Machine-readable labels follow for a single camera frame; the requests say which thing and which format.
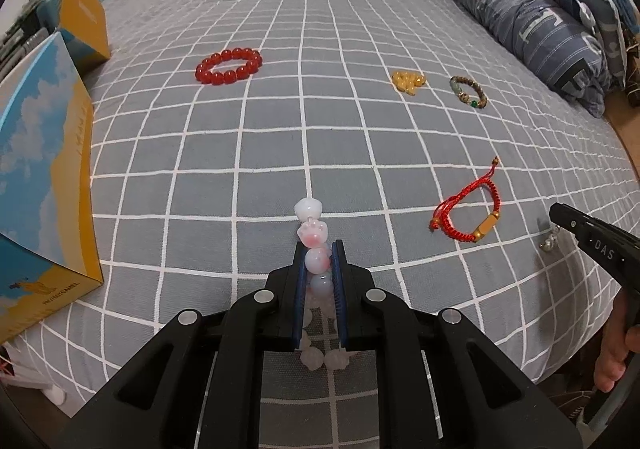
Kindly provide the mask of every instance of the red string bracelet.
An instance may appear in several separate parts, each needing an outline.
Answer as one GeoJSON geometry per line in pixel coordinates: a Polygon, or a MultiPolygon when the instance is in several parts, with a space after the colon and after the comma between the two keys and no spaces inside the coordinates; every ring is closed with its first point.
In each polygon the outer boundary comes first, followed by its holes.
{"type": "Polygon", "coordinates": [[[257,50],[251,48],[228,48],[222,52],[212,54],[204,58],[196,67],[196,79],[202,84],[221,85],[235,83],[236,80],[247,79],[251,74],[255,74],[262,66],[262,56],[257,50]],[[235,70],[227,70],[225,73],[211,71],[211,68],[219,65],[222,61],[232,59],[245,59],[246,64],[239,66],[235,70]]]}
{"type": "Polygon", "coordinates": [[[442,232],[449,236],[449,238],[457,239],[458,241],[478,241],[484,238],[484,236],[496,224],[498,218],[500,218],[500,195],[498,195],[498,188],[495,187],[495,184],[491,181],[491,177],[494,175],[495,167],[498,165],[498,162],[498,157],[496,156],[491,162],[491,169],[484,176],[481,176],[478,180],[466,186],[458,194],[450,196],[444,202],[440,203],[433,212],[429,228],[432,231],[441,228],[442,232]],[[494,210],[484,219],[484,222],[476,227],[476,230],[473,233],[461,233],[453,226],[451,220],[449,220],[449,212],[466,195],[475,191],[481,185],[486,185],[489,188],[491,197],[494,199],[494,210]]]}

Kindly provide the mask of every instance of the red cable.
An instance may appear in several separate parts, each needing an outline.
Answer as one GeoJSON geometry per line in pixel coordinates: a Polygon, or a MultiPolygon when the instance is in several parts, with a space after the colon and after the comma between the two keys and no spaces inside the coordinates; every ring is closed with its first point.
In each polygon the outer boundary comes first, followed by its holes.
{"type": "Polygon", "coordinates": [[[478,236],[472,233],[461,233],[457,230],[451,220],[449,220],[449,212],[456,206],[466,195],[478,189],[481,185],[486,185],[489,188],[491,197],[494,200],[494,211],[492,214],[497,218],[500,216],[500,195],[498,195],[498,188],[491,181],[491,177],[494,175],[495,167],[498,165],[498,157],[496,156],[491,162],[491,169],[484,175],[478,178],[475,182],[472,182],[466,186],[462,191],[454,196],[450,196],[444,202],[440,203],[433,212],[433,217],[429,223],[429,228],[434,231],[442,228],[442,231],[449,236],[449,238],[457,239],[458,241],[478,241],[478,236]]]}

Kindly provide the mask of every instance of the red bead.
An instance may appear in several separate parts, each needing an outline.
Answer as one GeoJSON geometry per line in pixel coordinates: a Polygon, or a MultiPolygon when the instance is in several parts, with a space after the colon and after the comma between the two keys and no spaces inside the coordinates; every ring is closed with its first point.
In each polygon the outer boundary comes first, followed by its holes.
{"type": "Polygon", "coordinates": [[[225,82],[225,76],[223,76],[222,72],[214,72],[211,74],[211,84],[220,86],[223,82],[225,82]]]}
{"type": "Polygon", "coordinates": [[[246,62],[246,69],[250,74],[255,74],[258,71],[258,63],[255,59],[250,59],[246,62]]]}
{"type": "Polygon", "coordinates": [[[227,70],[224,74],[225,84],[233,84],[236,82],[236,72],[233,70],[227,70]]]}
{"type": "Polygon", "coordinates": [[[247,79],[249,77],[249,71],[244,66],[236,68],[236,76],[238,79],[247,79]]]}

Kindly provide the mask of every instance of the bedsheet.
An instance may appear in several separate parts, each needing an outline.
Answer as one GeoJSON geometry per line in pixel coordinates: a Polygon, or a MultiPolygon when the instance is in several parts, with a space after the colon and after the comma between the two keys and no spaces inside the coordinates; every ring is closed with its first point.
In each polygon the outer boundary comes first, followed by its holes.
{"type": "MultiPolygon", "coordinates": [[[[615,133],[551,93],[453,0],[106,0],[113,58],[85,81],[94,100],[92,204],[104,286],[11,342],[87,401],[185,307],[204,314],[260,288],[292,259],[293,206],[324,204],[330,239],[413,307],[456,306],[532,379],[558,368],[606,319],[618,287],[562,233],[548,207],[571,204],[638,233],[638,183],[615,133]],[[193,76],[227,46],[258,48],[245,82],[193,76]],[[396,69],[421,70],[414,97],[396,69]],[[490,99],[463,105],[452,75],[490,99]],[[486,172],[504,202],[479,243],[428,223],[486,172]]],[[[489,196],[452,212],[473,230],[489,196]]],[[[323,352],[332,321],[308,332],[323,352]]],[[[372,353],[309,372],[268,353],[264,447],[378,446],[372,353]]]]}

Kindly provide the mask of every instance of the bed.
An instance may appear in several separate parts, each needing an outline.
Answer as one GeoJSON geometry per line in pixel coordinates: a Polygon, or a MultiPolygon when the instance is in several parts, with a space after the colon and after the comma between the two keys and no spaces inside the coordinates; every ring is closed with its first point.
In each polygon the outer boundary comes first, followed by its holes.
{"type": "MultiPolygon", "coordinates": [[[[606,320],[618,286],[561,233],[575,206],[638,234],[640,193],[610,125],[550,92],[453,0],[106,0],[113,57],[85,81],[94,100],[92,204],[104,286],[11,342],[12,357],[86,402],[178,311],[226,309],[290,264],[294,204],[324,204],[350,263],[411,306],[455,306],[534,381],[606,320]],[[196,65],[258,48],[248,81],[203,86],[196,65]],[[413,97],[393,70],[420,70],[413,97]],[[483,110],[450,91],[478,81],[483,110]],[[457,243],[434,207],[494,155],[497,227],[457,243]]],[[[491,205],[457,206],[472,231],[491,205]]],[[[308,332],[337,346],[332,321],[308,332]]],[[[264,447],[378,446],[374,356],[308,371],[268,354],[264,447]]]]}

